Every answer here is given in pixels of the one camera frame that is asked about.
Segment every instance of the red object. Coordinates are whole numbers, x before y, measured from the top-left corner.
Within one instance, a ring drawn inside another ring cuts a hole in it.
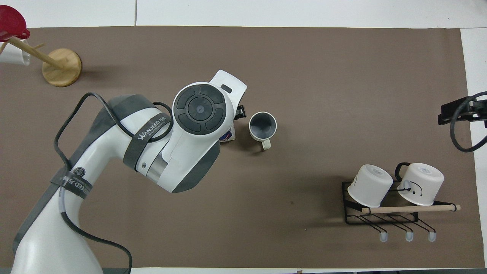
[[[27,39],[30,32],[27,30],[25,19],[13,7],[0,5],[0,42],[6,42],[11,37]]]

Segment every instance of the round wooden base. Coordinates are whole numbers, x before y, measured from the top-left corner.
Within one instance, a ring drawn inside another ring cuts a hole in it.
[[[46,62],[42,63],[42,75],[49,84],[67,87],[78,79],[82,65],[76,52],[70,49],[56,49],[48,56],[63,66],[63,69],[58,69]]]

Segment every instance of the gray strap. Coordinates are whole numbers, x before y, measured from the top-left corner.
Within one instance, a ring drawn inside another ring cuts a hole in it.
[[[125,155],[123,156],[123,163],[137,171],[137,162],[150,138],[169,122],[171,122],[171,118],[165,113],[159,113],[152,117],[136,134],[133,135],[129,146],[125,151]]]
[[[65,171],[64,169],[60,169],[56,175],[54,175],[54,177],[51,179],[51,183],[61,186],[83,199],[88,196],[93,188],[93,185],[87,180],[72,173],[71,171]]]

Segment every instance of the black clamp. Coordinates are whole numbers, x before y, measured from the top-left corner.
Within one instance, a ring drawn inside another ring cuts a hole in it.
[[[235,112],[235,118],[233,120],[238,120],[245,117],[247,117],[247,115],[245,115],[245,108],[243,105],[238,106],[237,111]]]
[[[461,99],[452,101],[441,106],[441,114],[438,115],[438,124],[445,125],[451,122],[453,115],[457,108],[462,103],[465,104],[460,110],[457,121],[485,121],[485,128],[487,128],[487,100],[479,100],[471,96],[463,97]]]

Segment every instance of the circular button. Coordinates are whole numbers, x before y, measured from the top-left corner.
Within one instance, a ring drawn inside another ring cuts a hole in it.
[[[196,97],[191,100],[188,105],[188,112],[191,118],[203,121],[208,119],[213,113],[213,107],[211,102],[203,97]]]

